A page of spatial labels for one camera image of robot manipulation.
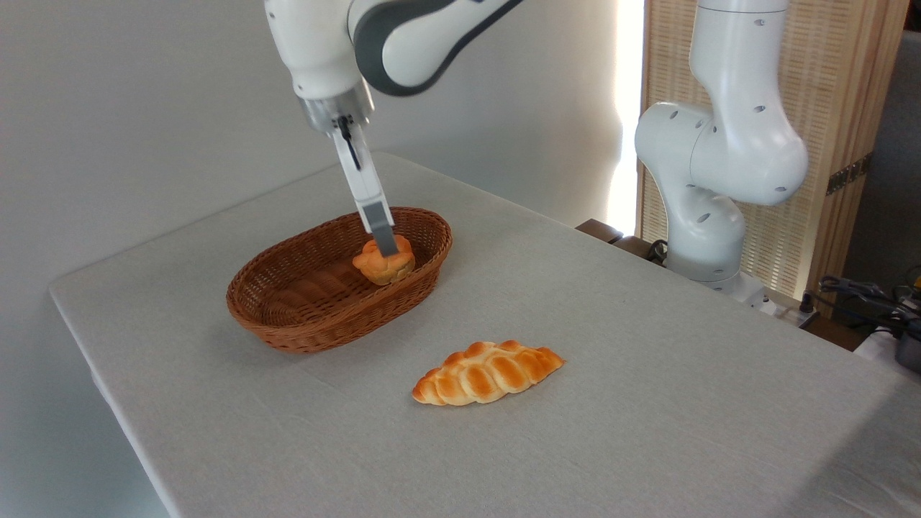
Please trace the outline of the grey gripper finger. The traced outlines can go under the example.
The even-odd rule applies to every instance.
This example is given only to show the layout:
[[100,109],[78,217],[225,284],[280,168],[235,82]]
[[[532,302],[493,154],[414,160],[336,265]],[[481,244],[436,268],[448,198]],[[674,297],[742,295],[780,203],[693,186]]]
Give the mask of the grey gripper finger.
[[382,257],[400,252],[394,235],[394,221],[386,201],[378,200],[361,207],[366,232],[371,234]]

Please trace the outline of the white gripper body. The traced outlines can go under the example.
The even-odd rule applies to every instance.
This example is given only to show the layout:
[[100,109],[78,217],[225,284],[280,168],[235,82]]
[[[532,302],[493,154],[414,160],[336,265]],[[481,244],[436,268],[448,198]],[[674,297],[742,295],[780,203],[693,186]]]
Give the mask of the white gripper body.
[[337,122],[332,138],[356,206],[361,210],[364,204],[378,200],[389,204],[371,151],[366,145],[362,125],[358,122]]

